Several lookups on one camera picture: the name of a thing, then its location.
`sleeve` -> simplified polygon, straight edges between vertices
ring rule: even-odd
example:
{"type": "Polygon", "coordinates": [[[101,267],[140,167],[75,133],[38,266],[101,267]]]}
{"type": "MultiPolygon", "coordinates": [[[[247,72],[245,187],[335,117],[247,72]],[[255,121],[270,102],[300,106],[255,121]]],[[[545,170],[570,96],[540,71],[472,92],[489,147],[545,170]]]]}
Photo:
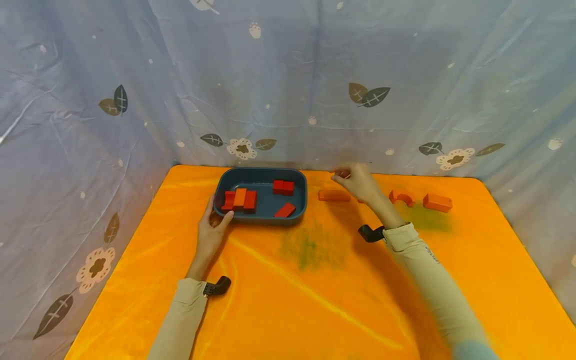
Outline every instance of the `sleeve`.
{"type": "Polygon", "coordinates": [[[206,282],[178,281],[176,294],[148,353],[148,360],[188,360],[196,331],[204,315],[206,282]]]}
{"type": "Polygon", "coordinates": [[[483,347],[492,357],[464,358],[495,359],[496,355],[489,348],[484,330],[464,295],[428,245],[419,238],[414,226],[408,223],[397,229],[385,230],[384,237],[392,257],[415,282],[436,320],[440,335],[454,354],[462,351],[478,352],[483,347]],[[473,345],[462,348],[460,344],[463,343],[473,345]]]}

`right hand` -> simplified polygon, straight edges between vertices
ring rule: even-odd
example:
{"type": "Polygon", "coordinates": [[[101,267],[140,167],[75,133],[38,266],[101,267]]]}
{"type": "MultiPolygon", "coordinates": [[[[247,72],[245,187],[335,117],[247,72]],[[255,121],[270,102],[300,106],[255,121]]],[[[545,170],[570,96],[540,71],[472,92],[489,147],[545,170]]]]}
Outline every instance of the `right hand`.
{"type": "Polygon", "coordinates": [[[334,173],[332,180],[335,183],[342,185],[360,201],[371,204],[383,197],[366,164],[343,164],[330,172],[334,173]]]}

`light blue curtain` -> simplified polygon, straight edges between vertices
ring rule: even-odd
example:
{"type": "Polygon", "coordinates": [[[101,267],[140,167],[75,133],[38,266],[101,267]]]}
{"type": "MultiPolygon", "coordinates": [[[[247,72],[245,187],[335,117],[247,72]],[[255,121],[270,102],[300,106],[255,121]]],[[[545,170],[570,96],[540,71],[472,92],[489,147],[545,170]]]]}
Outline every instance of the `light blue curtain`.
{"type": "Polygon", "coordinates": [[[573,0],[6,0],[0,359],[65,355],[175,162],[480,178],[576,319],[575,24],[573,0]]]}

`leaf print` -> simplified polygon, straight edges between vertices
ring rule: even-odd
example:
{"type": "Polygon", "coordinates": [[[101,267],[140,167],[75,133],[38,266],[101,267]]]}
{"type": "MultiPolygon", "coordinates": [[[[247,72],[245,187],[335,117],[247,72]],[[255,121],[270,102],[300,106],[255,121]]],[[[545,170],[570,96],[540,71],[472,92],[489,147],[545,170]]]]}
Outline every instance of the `leaf print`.
{"type": "Polygon", "coordinates": [[[362,98],[367,92],[368,89],[362,84],[357,84],[355,82],[348,84],[348,94],[350,95],[350,99],[357,104],[363,104],[362,98]]]}
{"type": "Polygon", "coordinates": [[[120,229],[120,218],[118,217],[118,213],[114,213],[108,226],[106,227],[106,231],[104,232],[104,242],[106,244],[110,244],[118,234],[118,230],[120,229]]]}
{"type": "Polygon", "coordinates": [[[98,106],[104,110],[105,113],[112,116],[120,115],[118,109],[116,109],[116,104],[114,104],[114,99],[112,98],[105,98],[101,102],[98,103],[98,106]]]}
{"type": "Polygon", "coordinates": [[[426,156],[434,155],[442,153],[442,144],[439,142],[427,142],[424,145],[420,145],[418,150],[420,150],[420,152],[426,156]]]}
{"type": "Polygon", "coordinates": [[[114,91],[114,104],[121,113],[125,113],[128,110],[128,95],[122,85],[118,86],[116,91],[114,91]]]}
{"type": "Polygon", "coordinates": [[[258,150],[266,151],[270,150],[276,145],[276,139],[262,139],[256,141],[256,145],[254,146],[258,150]]]}
{"type": "Polygon", "coordinates": [[[501,144],[501,143],[492,144],[492,145],[490,145],[490,146],[488,146],[488,147],[485,147],[484,149],[480,150],[480,151],[476,154],[476,156],[484,156],[484,155],[491,154],[491,153],[495,152],[496,150],[499,150],[499,149],[503,148],[504,145],[505,145],[505,144],[501,144]]]}
{"type": "Polygon", "coordinates": [[[38,326],[38,331],[32,338],[32,340],[41,337],[44,334],[49,333],[56,327],[56,325],[60,324],[62,319],[68,314],[72,304],[74,303],[74,298],[72,294],[66,294],[60,296],[46,311],[40,325],[38,326]]]}
{"type": "Polygon", "coordinates": [[[200,139],[206,141],[212,146],[222,146],[224,144],[222,138],[216,134],[206,134],[203,137],[200,137],[200,139]]]}
{"type": "Polygon", "coordinates": [[[190,0],[190,2],[200,11],[212,10],[216,15],[220,15],[220,13],[212,7],[214,0],[190,0]]]}
{"type": "Polygon", "coordinates": [[[382,100],[384,100],[384,98],[388,95],[388,93],[390,92],[390,88],[375,88],[372,89],[370,91],[368,91],[361,100],[361,103],[365,108],[373,108],[376,105],[378,105],[379,103],[382,102],[382,100]]]}

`orange block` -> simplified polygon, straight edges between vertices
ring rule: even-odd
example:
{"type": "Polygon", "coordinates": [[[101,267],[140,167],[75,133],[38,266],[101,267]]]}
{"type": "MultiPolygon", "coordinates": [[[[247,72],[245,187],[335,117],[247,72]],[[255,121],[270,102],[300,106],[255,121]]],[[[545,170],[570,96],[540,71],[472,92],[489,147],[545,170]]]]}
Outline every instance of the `orange block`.
{"type": "Polygon", "coordinates": [[[321,201],[350,201],[350,194],[342,190],[320,190],[318,199],[321,201]]]}
{"type": "Polygon", "coordinates": [[[424,196],[424,207],[427,209],[441,211],[447,213],[452,209],[452,199],[445,196],[440,196],[436,194],[426,194],[424,196]]]}
{"type": "Polygon", "coordinates": [[[236,188],[236,195],[234,196],[234,209],[240,210],[244,207],[246,201],[246,189],[236,188]]]}
{"type": "Polygon", "coordinates": [[[414,206],[416,203],[416,196],[413,193],[406,190],[394,189],[388,195],[388,199],[394,204],[397,200],[403,201],[408,205],[408,207],[414,206]]]}

